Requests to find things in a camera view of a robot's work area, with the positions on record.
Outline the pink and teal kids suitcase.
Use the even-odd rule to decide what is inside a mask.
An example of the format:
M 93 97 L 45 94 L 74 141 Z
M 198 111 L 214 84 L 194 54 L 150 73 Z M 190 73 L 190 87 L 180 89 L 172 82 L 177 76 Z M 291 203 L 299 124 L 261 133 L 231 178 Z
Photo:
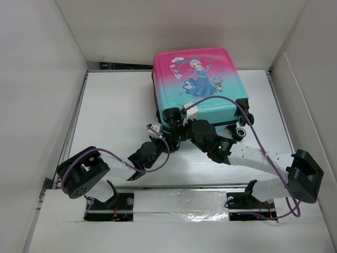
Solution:
M 229 130 L 232 139 L 241 141 L 243 127 L 254 122 L 249 112 L 249 97 L 229 53 L 222 47 L 161 52 L 153 58 L 152 81 L 156 116 L 170 151 L 179 149 L 184 137 L 173 134 L 172 120 L 165 111 L 207 98 L 197 105 L 198 119 L 207 120 L 217 130 Z

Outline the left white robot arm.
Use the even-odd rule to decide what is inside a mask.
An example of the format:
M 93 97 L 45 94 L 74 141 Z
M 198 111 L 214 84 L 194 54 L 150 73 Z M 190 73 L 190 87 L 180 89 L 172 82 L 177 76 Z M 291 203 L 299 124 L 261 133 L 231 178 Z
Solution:
M 109 172 L 112 177 L 135 181 L 147 173 L 161 169 L 168 162 L 168 158 L 159 167 L 151 167 L 163 152 L 171 153 L 168 143 L 163 139 L 143 143 L 128 157 L 129 162 L 111 151 L 90 146 L 61 163 L 56 174 L 61 180 L 61 190 L 70 199 L 77 199 L 88 194 Z

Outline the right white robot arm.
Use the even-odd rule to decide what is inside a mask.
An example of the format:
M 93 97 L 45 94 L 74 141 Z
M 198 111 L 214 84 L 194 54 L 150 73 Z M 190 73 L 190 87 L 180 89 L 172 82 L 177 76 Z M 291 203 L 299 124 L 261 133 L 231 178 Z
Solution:
M 275 198 L 294 197 L 304 203 L 316 203 L 324 172 L 305 150 L 294 154 L 263 152 L 217 134 L 207 120 L 188 120 L 187 138 L 215 163 L 242 166 L 273 174 L 270 180 L 254 179 L 243 194 L 249 207 Z

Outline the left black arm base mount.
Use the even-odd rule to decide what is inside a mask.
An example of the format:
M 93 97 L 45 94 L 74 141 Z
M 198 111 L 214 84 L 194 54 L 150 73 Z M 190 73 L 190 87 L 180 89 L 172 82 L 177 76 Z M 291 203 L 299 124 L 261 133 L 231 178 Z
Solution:
M 112 196 L 105 202 L 97 198 L 87 197 L 87 206 L 84 212 L 85 221 L 112 221 L 129 222 L 133 221 L 134 193 L 119 193 L 111 181 L 107 180 L 113 191 Z

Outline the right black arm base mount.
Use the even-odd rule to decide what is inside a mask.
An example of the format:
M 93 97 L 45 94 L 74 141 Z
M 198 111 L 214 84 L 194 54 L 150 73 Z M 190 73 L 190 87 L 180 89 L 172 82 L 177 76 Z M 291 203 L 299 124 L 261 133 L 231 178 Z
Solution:
M 263 221 L 277 217 L 274 203 L 261 202 L 252 196 L 257 180 L 249 182 L 244 192 L 227 193 L 224 208 L 229 210 L 229 221 Z

